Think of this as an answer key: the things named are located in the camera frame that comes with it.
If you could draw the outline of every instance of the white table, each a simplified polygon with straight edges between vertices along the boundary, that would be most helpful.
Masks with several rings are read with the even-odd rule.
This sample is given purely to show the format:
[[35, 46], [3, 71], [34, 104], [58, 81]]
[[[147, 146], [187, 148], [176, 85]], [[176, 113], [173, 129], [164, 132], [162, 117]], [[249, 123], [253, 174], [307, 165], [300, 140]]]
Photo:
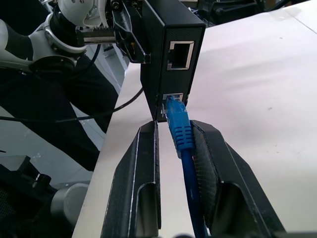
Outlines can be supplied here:
[[[317, 230], [316, 12], [312, 0], [208, 29], [187, 107], [251, 166], [287, 231]], [[130, 64], [117, 105], [141, 88], [139, 77], [140, 66]], [[73, 237], [100, 237], [114, 170], [150, 120], [144, 94], [113, 115]], [[193, 234], [166, 123], [159, 148], [159, 234]]]

